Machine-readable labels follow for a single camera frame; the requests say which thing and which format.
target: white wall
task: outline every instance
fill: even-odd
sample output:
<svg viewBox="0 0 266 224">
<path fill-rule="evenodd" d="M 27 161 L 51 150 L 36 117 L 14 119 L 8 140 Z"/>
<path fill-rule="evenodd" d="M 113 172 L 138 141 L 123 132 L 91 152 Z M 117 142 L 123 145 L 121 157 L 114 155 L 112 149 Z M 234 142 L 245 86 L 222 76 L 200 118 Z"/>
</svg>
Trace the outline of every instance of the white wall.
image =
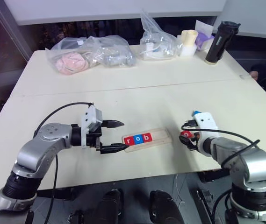
<svg viewBox="0 0 266 224">
<path fill-rule="evenodd" d="M 221 21 L 241 23 L 239 35 L 266 38 L 266 0 L 227 0 L 216 29 Z"/>
<path fill-rule="evenodd" d="M 4 0 L 18 25 L 65 21 L 153 17 L 211 16 L 226 0 Z"/>
</svg>

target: yellow cup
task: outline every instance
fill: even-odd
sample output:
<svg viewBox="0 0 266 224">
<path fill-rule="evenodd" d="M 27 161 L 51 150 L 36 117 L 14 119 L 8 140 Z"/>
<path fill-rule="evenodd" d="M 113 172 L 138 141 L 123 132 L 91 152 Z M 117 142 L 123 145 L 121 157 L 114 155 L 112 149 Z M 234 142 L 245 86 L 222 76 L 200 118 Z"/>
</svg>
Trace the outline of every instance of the yellow cup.
<svg viewBox="0 0 266 224">
<path fill-rule="evenodd" d="M 198 32 L 196 30 L 183 30 L 181 32 L 181 40 L 184 45 L 193 46 L 197 38 Z"/>
</svg>

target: purple object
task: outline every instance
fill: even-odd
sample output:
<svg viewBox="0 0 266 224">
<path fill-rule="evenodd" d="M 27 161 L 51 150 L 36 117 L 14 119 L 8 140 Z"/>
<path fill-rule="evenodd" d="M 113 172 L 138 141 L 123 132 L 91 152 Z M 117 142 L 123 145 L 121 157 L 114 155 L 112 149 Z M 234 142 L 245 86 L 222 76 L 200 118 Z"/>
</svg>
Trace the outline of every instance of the purple object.
<svg viewBox="0 0 266 224">
<path fill-rule="evenodd" d="M 207 37 L 205 34 L 198 32 L 198 36 L 195 40 L 195 44 L 197 46 L 197 49 L 201 49 L 201 47 L 205 41 L 213 39 L 213 38 L 214 38 L 213 36 Z"/>
</svg>

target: blue letter block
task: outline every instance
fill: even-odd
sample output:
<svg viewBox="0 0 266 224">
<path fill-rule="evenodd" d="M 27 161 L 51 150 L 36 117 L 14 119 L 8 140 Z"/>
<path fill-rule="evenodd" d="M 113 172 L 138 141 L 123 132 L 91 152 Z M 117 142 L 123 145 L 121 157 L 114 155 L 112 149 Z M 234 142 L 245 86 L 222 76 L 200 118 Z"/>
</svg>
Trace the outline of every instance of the blue letter block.
<svg viewBox="0 0 266 224">
<path fill-rule="evenodd" d="M 133 138 L 134 138 L 134 143 L 135 144 L 143 143 L 143 138 L 142 138 L 141 134 L 135 135 L 135 136 L 133 136 Z"/>
</svg>

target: white table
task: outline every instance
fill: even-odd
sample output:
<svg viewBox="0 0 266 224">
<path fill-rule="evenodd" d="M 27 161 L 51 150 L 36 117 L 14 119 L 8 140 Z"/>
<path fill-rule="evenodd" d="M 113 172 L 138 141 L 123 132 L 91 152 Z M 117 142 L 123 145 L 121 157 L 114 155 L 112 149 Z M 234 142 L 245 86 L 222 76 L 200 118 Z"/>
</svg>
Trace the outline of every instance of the white table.
<svg viewBox="0 0 266 224">
<path fill-rule="evenodd" d="M 138 45 L 131 46 L 136 52 Z M 11 96 L 38 96 L 58 93 L 119 90 L 240 79 L 248 74 L 227 52 L 216 65 L 204 63 L 207 52 L 194 57 L 166 61 L 137 60 L 131 68 L 105 68 L 101 65 L 66 76 L 56 72 L 45 51 L 35 51 Z"/>
<path fill-rule="evenodd" d="M 0 188 L 19 149 L 32 138 L 40 121 L 59 106 L 75 101 L 95 102 L 104 119 L 125 123 L 123 127 L 103 130 L 101 140 L 105 144 L 121 142 L 126 134 L 159 127 L 169 130 L 173 143 L 106 155 L 81 147 L 61 151 L 58 188 L 220 168 L 213 159 L 190 152 L 179 142 L 180 126 L 191 119 L 193 110 L 211 112 L 220 129 L 260 139 L 259 146 L 266 150 L 266 93 L 251 78 L 11 97 L 0 113 Z M 85 109 L 81 105 L 65 108 L 48 122 L 79 123 Z M 229 138 L 241 141 L 234 136 Z M 52 188 L 54 167 L 55 163 L 39 189 Z"/>
</svg>

